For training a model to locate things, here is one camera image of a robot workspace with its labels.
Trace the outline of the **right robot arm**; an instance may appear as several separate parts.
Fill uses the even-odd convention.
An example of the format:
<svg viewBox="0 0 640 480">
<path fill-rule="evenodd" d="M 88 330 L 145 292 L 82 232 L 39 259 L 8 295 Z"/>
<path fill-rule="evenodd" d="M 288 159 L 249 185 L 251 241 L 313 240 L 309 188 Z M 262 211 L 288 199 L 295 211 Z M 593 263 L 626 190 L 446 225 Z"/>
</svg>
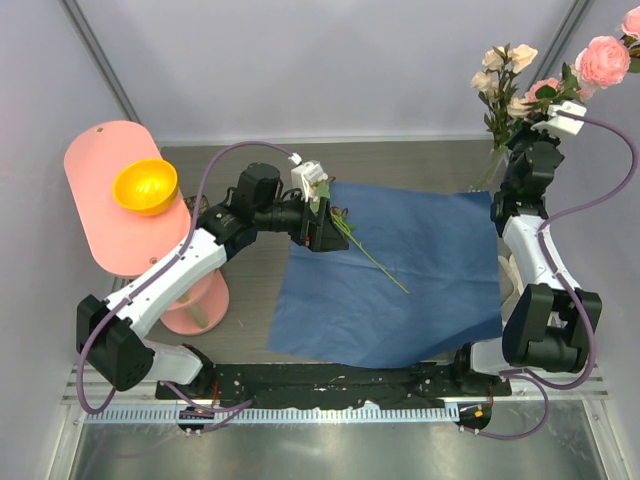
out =
<svg viewBox="0 0 640 480">
<path fill-rule="evenodd" d="M 511 250 L 523 291 L 501 337 L 457 351 L 451 380 L 462 394 L 475 394 L 487 381 L 495 385 L 510 375 L 568 391 L 591 375 L 602 301 L 583 290 L 564 266 L 544 198 L 564 159 L 559 144 L 542 122 L 523 123 L 507 142 L 507 169 L 493 196 L 491 219 Z"/>
</svg>

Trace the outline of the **cream rose bunch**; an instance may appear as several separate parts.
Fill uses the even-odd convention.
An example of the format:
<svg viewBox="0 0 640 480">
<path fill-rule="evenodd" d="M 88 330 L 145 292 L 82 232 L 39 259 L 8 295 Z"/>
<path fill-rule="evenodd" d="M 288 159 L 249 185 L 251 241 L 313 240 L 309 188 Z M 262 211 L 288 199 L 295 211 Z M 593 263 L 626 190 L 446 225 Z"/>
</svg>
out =
<svg viewBox="0 0 640 480">
<path fill-rule="evenodd" d="M 471 79 L 471 87 L 487 109 L 483 122 L 495 149 L 507 143 L 529 113 L 527 101 L 517 95 L 517 80 L 537 56 L 538 50 L 527 44 L 492 46 L 484 54 L 482 69 Z"/>
</svg>

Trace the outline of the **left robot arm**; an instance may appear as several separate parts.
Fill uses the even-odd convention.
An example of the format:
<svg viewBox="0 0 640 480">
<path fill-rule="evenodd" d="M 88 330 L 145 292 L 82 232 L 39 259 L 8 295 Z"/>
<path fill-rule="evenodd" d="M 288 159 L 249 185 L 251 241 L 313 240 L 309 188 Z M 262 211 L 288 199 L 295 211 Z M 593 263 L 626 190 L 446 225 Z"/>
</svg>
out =
<svg viewBox="0 0 640 480">
<path fill-rule="evenodd" d="M 77 308 L 78 352 L 117 391 L 144 380 L 173 384 L 193 399 L 205 397 L 214 381 L 211 360 L 189 345 L 146 341 L 151 327 L 178 298 L 218 270 L 261 231 L 285 232 L 312 252 L 348 249 L 331 218 L 325 187 L 329 177 L 317 161 L 291 171 L 284 191 L 280 172 L 265 163 L 249 165 L 225 200 L 202 213 L 194 232 L 126 287 Z"/>
</svg>

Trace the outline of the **blue wrapping paper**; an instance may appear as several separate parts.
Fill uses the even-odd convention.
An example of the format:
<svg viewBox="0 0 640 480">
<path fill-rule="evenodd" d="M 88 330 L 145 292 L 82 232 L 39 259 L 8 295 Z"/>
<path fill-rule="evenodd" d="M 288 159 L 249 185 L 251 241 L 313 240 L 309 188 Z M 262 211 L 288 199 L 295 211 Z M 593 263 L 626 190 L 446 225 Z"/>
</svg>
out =
<svg viewBox="0 0 640 480">
<path fill-rule="evenodd" d="M 399 368 L 502 332 L 497 235 L 487 192 L 437 194 L 337 182 L 353 243 L 292 246 L 267 347 L 363 368 Z"/>
</svg>

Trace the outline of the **cream ribbon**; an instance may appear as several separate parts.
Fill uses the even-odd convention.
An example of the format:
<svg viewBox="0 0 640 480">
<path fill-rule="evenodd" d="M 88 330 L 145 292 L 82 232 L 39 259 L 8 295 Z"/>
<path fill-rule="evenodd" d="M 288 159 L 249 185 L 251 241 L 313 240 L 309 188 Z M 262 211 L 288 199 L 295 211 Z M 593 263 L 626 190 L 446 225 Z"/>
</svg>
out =
<svg viewBox="0 0 640 480">
<path fill-rule="evenodd" d="M 513 256 L 498 256 L 501 269 L 501 306 L 505 307 L 512 298 L 518 297 L 523 291 L 520 272 Z"/>
</svg>

